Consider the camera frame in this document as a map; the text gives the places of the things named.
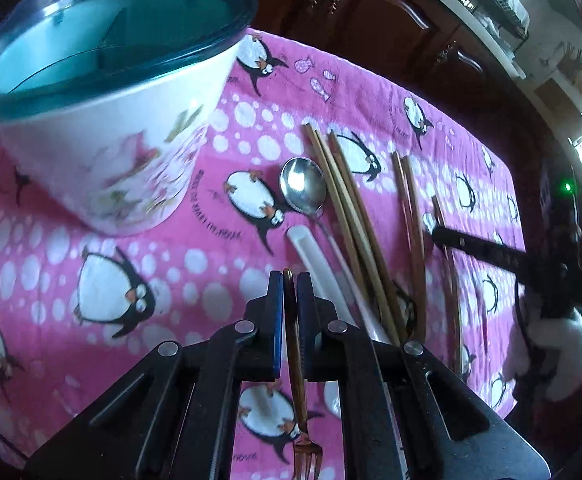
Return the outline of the white gloved right hand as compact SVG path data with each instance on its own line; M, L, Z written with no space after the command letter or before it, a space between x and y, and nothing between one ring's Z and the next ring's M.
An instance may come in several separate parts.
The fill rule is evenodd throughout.
M582 387L582 315L572 308L565 318L542 318L543 301L528 288L521 298L523 327L530 345L544 352L541 398L559 402Z

